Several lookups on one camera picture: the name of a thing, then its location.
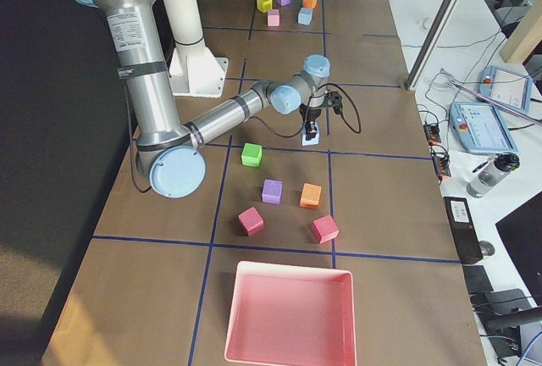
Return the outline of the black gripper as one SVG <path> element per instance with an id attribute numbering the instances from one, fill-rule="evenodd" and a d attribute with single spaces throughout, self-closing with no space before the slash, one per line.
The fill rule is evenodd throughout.
<path id="1" fill-rule="evenodd" d="M 342 115 L 342 96 L 337 91 L 324 91 L 316 97 L 310 97 L 308 104 L 300 105 L 305 141 L 317 138 L 317 118 L 326 108 L 332 108 L 335 114 Z"/>

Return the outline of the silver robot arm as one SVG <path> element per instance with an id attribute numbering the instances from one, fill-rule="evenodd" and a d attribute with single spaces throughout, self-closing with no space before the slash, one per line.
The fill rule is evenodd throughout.
<path id="1" fill-rule="evenodd" d="M 130 144 L 131 169 L 162 196 L 180 198 L 195 191 L 206 171 L 201 148 L 265 108 L 299 112 L 300 132 L 311 140 L 321 111 L 339 106 L 338 96 L 327 92 L 330 63 L 313 54 L 290 80 L 260 80 L 247 92 L 182 122 L 175 97 L 220 95 L 227 69 L 227 60 L 214 57 L 206 46 L 196 0 L 75 1 L 105 15 L 127 107 L 140 130 Z"/>

